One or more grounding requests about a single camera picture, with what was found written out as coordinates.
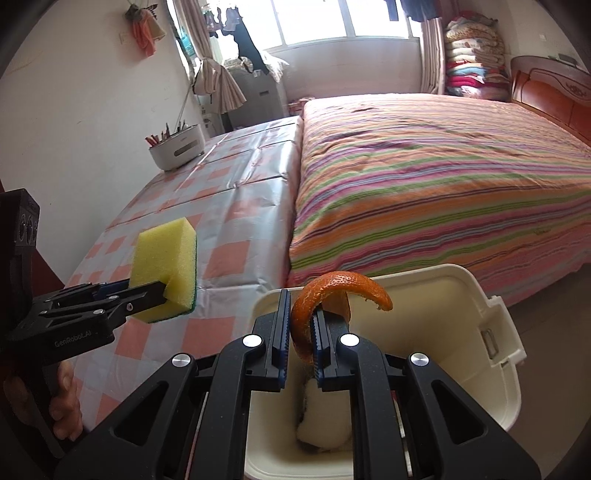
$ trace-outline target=white wall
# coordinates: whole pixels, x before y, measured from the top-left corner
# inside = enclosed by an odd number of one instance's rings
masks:
[[[189,86],[165,6],[167,35],[146,59],[128,5],[59,0],[0,79],[0,179],[39,203],[37,246],[63,281],[158,173],[144,137],[175,122]],[[198,121],[193,100],[185,117]]]
[[[289,100],[361,93],[415,93],[421,87],[418,40],[343,38],[271,50],[289,62]]]
[[[574,57],[584,68],[564,32],[535,0],[459,0],[459,6],[499,20],[497,30],[506,45],[507,65],[513,57],[520,55],[556,57],[558,53],[564,53]]]

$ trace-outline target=striped bedspread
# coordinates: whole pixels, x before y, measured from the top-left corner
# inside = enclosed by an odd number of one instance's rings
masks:
[[[296,210],[291,286],[449,262],[509,305],[591,262],[591,148],[518,105],[314,100]]]

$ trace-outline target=white container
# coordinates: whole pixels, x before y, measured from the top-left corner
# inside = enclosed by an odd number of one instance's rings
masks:
[[[500,297],[487,299],[474,276],[457,265],[438,265],[376,277],[394,309],[350,295],[351,332],[385,353],[426,353],[505,430],[519,413],[515,365],[525,351]],[[301,288],[291,289],[292,301]],[[279,290],[257,302],[253,320],[277,308]],[[353,478],[352,452],[308,453],[296,442],[304,365],[291,347],[287,383],[280,393],[253,392],[245,474],[256,480]]]
[[[173,170],[198,157],[205,148],[201,125],[181,130],[159,144],[150,147],[150,154],[161,170]]]

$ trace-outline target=white tissue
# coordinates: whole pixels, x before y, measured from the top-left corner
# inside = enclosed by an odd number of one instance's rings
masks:
[[[306,383],[305,399],[297,439],[324,450],[343,446],[352,432],[349,391],[323,392],[312,378]]]

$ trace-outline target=stack of blankets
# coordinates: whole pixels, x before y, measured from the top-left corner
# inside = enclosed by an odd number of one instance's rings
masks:
[[[449,22],[445,33],[448,94],[510,100],[505,45],[494,29],[495,23],[472,11],[460,12]]]

